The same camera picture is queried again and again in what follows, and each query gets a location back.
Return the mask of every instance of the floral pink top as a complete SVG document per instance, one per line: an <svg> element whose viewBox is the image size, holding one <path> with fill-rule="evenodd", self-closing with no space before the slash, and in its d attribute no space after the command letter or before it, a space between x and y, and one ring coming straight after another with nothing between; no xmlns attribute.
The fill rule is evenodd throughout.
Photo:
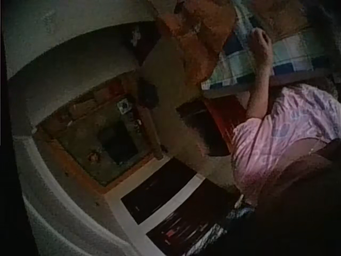
<svg viewBox="0 0 341 256"><path fill-rule="evenodd" d="M306 84L283 88L269 115L248 119L233 131L232 165L237 187L252 204L285 150L302 139L325 143L341 138L341 104Z"/></svg>

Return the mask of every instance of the checkered cloth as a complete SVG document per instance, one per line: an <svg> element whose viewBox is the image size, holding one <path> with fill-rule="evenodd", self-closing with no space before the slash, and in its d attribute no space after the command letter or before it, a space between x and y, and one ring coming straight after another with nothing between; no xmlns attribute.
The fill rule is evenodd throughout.
<svg viewBox="0 0 341 256"><path fill-rule="evenodd" d="M203 90L251 83L255 79L255 62L247 38L253 28L261 28L261 25L247 7L247 1L233 0L237 12L236 26L220 53L211 77L201 84ZM273 54L272 75L275 76L330 68L326 51L312 28L274 43Z"/></svg>

